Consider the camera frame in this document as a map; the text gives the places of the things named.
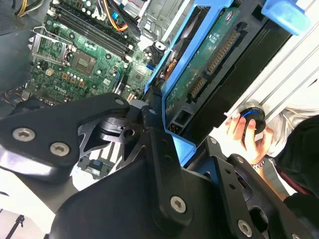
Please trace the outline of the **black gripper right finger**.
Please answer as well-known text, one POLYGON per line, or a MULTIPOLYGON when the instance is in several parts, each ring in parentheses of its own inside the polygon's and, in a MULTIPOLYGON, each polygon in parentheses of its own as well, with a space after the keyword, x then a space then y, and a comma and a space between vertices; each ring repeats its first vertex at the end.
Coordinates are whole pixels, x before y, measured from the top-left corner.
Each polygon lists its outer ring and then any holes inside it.
POLYGON ((223 239, 317 239, 318 199, 295 193, 281 200, 239 155, 223 157, 213 138, 204 141, 204 175, 223 239))

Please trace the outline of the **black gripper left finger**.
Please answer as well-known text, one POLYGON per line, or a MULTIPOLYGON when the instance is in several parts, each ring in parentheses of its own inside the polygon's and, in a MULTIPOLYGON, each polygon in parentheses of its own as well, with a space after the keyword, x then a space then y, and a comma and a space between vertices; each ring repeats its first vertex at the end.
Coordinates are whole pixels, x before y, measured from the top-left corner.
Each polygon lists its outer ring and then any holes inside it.
POLYGON ((42 182, 64 183, 82 156, 117 139, 127 147, 121 169, 146 164, 155 224, 187 227, 193 208, 173 139, 163 127, 159 96, 156 101, 138 109, 106 93, 5 117, 0 121, 0 166, 42 182), (118 137, 107 135, 109 118, 123 124, 118 137))

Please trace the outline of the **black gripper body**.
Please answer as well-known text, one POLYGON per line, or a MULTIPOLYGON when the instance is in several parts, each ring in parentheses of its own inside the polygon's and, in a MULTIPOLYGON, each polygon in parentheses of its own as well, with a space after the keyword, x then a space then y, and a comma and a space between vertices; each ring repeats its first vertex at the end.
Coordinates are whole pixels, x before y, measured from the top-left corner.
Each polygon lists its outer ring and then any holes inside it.
POLYGON ((232 237, 212 182, 183 170, 193 219, 170 234, 151 213, 147 167, 136 162, 70 197, 58 210, 51 239, 229 239, 232 237))

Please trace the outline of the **person's hand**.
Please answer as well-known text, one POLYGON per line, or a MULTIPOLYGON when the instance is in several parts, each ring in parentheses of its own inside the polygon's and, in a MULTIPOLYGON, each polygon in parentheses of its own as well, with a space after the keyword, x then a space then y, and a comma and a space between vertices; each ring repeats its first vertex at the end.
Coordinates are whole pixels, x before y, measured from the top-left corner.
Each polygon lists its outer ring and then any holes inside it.
POLYGON ((244 157, 249 164, 259 163, 271 147, 274 132, 265 127, 262 138, 255 140, 256 121, 246 119, 239 114, 230 117, 225 124, 227 140, 234 153, 244 157))

